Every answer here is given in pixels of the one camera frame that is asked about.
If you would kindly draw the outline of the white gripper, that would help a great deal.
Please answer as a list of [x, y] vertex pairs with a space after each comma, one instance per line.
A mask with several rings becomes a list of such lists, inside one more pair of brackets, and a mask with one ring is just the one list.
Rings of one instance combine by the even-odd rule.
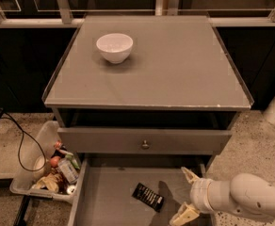
[[190, 200], [192, 204], [184, 202], [177, 213], [171, 218], [170, 226], [184, 226], [186, 223], [196, 219], [200, 212], [211, 214], [213, 208], [208, 200], [208, 188], [212, 183], [211, 179], [204, 179], [197, 176], [192, 170], [181, 167], [186, 180], [192, 185], [190, 189]]

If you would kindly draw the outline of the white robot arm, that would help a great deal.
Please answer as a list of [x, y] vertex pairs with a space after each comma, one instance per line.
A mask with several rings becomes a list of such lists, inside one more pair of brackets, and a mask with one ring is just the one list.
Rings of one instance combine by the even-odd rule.
[[237, 174], [230, 181], [200, 178], [181, 167], [191, 184], [191, 204], [184, 202], [171, 218], [170, 226], [184, 226], [200, 213], [225, 212], [240, 218], [270, 221], [275, 218], [275, 186], [249, 173]]

